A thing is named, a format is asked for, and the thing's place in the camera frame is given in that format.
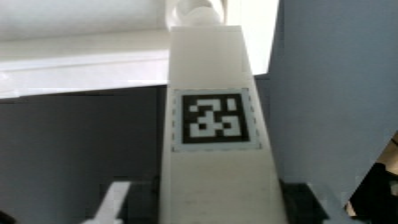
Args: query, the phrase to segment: white ceiling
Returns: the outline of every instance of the white ceiling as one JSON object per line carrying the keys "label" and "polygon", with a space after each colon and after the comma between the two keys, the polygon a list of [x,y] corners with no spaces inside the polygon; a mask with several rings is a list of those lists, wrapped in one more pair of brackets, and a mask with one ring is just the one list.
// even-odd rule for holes
{"label": "white ceiling", "polygon": [[163,0],[0,0],[0,41],[165,27]]}

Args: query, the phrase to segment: black and white square pattern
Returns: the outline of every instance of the black and white square pattern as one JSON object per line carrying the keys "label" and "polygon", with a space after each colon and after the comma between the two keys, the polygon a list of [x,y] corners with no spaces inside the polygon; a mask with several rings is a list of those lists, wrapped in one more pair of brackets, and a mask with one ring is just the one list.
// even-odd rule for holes
{"label": "black and white square pattern", "polygon": [[240,94],[183,96],[183,143],[247,142]]}
{"label": "black and white square pattern", "polygon": [[178,90],[176,150],[258,147],[247,89]]}

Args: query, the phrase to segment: white panel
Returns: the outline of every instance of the white panel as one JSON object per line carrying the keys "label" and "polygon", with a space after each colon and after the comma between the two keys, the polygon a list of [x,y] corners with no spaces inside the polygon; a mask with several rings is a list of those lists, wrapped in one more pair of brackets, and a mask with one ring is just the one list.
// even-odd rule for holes
{"label": "white panel", "polygon": [[0,42],[0,98],[167,83],[169,32]]}
{"label": "white panel", "polygon": [[2,0],[0,41],[163,27],[162,0]]}
{"label": "white panel", "polygon": [[268,73],[279,0],[224,0],[227,25],[242,25],[251,69]]}

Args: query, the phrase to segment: white wall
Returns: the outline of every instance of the white wall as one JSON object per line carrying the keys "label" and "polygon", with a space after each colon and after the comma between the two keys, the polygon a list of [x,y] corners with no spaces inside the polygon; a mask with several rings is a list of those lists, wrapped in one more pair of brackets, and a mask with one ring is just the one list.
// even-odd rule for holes
{"label": "white wall", "polygon": [[162,0],[2,0],[0,41],[156,29]]}

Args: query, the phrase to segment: gray wall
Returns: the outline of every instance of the gray wall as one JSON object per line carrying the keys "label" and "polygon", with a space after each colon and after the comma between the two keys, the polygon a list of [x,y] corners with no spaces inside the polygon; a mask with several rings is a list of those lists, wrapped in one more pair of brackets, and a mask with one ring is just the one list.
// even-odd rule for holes
{"label": "gray wall", "polygon": [[284,0],[270,63],[279,175],[343,203],[398,129],[398,4]]}
{"label": "gray wall", "polygon": [[[0,210],[27,224],[80,223],[114,180],[158,174],[163,88],[0,102]],[[124,214],[153,217],[151,186]]]}

